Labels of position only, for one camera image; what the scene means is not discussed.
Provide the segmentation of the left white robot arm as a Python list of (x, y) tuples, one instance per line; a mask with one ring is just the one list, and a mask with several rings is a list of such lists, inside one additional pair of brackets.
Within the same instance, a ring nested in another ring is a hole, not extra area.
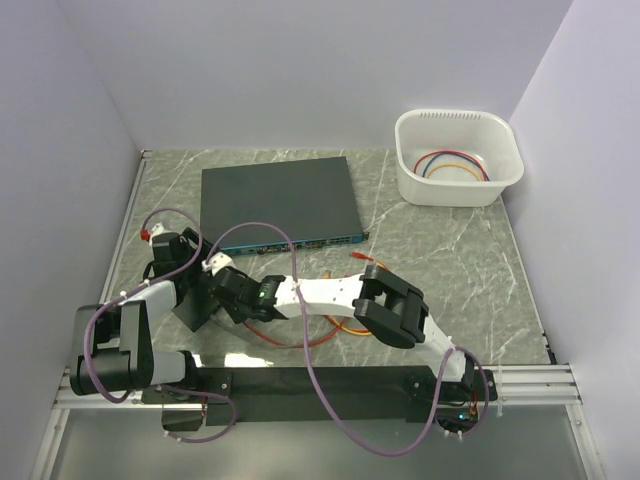
[(158, 231), (151, 236), (152, 261), (144, 279), (154, 280), (183, 265), (188, 268), (106, 309), (89, 335), (95, 373), (108, 393), (146, 389), (165, 384), (176, 400), (194, 399), (201, 388), (194, 356), (187, 351), (162, 352), (152, 345), (150, 324), (172, 311), (192, 332), (202, 327), (220, 304), (209, 294), (212, 277), (202, 271), (198, 234)]

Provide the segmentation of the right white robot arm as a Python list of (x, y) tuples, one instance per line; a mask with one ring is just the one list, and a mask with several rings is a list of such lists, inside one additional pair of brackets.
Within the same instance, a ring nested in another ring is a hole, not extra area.
[(452, 399), (475, 386), (473, 364), (436, 324), (424, 294), (396, 274), (370, 265), (360, 275), (300, 279), (270, 275), (258, 282), (232, 267), (207, 267), (211, 294), (231, 319), (262, 322), (313, 316), (358, 320), (381, 343), (416, 348), (422, 363), (440, 373), (440, 387)]

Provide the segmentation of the small black network switch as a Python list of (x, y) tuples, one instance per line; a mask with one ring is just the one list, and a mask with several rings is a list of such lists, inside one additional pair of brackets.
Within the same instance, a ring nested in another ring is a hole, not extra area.
[(177, 283), (177, 304), (172, 312), (191, 331), (200, 329), (220, 308), (213, 296), (213, 279), (201, 275)]

